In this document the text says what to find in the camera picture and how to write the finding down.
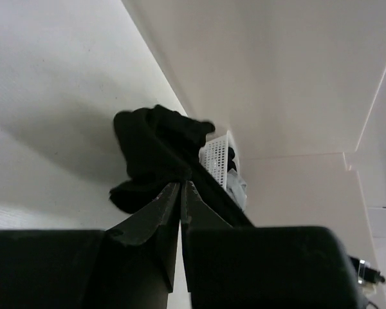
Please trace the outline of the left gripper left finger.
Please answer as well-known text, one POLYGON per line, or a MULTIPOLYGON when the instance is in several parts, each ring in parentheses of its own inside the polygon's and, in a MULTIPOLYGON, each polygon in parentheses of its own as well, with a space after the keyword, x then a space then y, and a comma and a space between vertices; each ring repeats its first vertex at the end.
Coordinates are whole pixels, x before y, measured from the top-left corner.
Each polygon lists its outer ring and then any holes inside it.
POLYGON ((0 230, 0 308, 166 308, 180 189, 108 230, 0 230))

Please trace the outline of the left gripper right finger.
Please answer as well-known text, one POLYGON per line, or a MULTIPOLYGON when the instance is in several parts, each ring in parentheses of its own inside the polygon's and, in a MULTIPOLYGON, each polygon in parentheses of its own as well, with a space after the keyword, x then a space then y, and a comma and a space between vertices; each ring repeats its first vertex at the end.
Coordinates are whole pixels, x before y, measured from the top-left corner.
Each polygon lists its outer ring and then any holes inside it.
POLYGON ((193 308, 365 308, 358 276, 324 227, 233 227, 181 190, 183 261, 193 308))

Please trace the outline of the black tank top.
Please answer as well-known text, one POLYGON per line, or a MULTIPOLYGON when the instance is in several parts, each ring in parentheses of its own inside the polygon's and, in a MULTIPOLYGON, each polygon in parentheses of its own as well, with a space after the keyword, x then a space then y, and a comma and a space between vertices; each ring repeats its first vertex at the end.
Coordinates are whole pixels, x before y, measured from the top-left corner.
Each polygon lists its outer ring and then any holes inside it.
POLYGON ((212 122, 191 119, 156 105, 117 113, 113 129, 129 176, 110 190, 110 200, 121 211, 134 214, 166 185, 192 181, 201 199, 227 223, 252 226, 199 162, 207 135, 216 130, 212 122))

